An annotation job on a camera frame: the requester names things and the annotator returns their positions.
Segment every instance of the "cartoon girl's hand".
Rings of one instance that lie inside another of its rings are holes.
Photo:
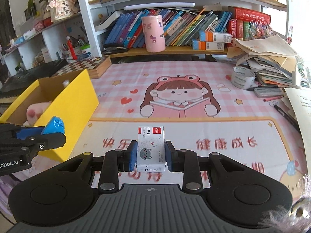
[[[205,105],[205,112],[207,116],[215,116],[217,115],[217,108],[212,104]]]
[[[152,115],[152,113],[153,113],[153,106],[152,105],[145,105],[140,110],[140,114],[143,117],[150,117]]]

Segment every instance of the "pink gingham pattern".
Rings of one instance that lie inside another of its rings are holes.
[[[157,82],[161,76],[194,74],[210,85],[215,99],[220,104],[221,110],[214,118],[254,116],[274,118],[286,137],[294,159],[299,163],[298,169],[303,173],[307,172],[301,135],[273,108],[272,102],[264,102],[262,98],[257,98],[254,92],[233,86],[226,79],[226,75],[232,74],[232,68],[233,65],[227,63],[200,61],[113,64],[101,78],[92,80],[100,102],[92,118],[102,120],[142,118],[142,121],[146,121],[147,118],[140,114],[140,105],[150,84]],[[238,102],[241,100],[243,104],[237,104],[236,100]]]

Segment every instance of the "stuffed animal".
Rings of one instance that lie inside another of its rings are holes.
[[[47,6],[47,10],[51,10],[51,8],[56,8],[54,18],[51,18],[52,22],[55,20],[61,20],[67,17],[71,17],[73,14],[78,12],[78,9],[75,7],[75,2],[77,0],[48,0],[49,5]]]
[[[33,126],[50,105],[51,103],[35,103],[30,105],[26,111],[27,121],[24,125]]]

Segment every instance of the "red heart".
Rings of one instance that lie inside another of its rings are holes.
[[[121,99],[121,104],[123,105],[123,104],[130,103],[132,100],[133,100],[132,98],[128,98],[128,99],[127,99],[126,97],[123,97],[123,98]]]
[[[130,91],[131,94],[136,94],[137,92],[138,92],[138,89],[134,89]]]

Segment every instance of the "orange border line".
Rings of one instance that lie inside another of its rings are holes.
[[[293,155],[290,151],[290,147],[285,139],[285,136],[281,130],[281,127],[277,121],[272,117],[202,117],[202,118],[97,118],[91,117],[90,121],[99,121],[99,122],[236,122],[236,121],[257,121],[257,120],[266,120],[274,123],[276,130],[281,137],[281,140],[284,144],[288,159],[290,161],[294,160]]]

